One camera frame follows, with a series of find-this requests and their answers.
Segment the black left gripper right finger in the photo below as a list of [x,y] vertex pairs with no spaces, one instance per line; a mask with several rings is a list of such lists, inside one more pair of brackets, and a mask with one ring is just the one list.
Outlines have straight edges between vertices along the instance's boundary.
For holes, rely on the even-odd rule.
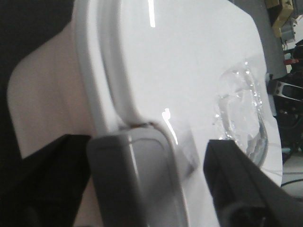
[[303,205],[288,195],[233,140],[210,140],[203,171],[222,227],[301,227]]

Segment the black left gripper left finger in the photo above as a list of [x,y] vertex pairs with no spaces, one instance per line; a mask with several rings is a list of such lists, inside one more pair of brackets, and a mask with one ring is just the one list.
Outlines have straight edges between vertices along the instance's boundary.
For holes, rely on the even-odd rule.
[[71,227],[88,184],[88,135],[65,134],[0,174],[2,227]]

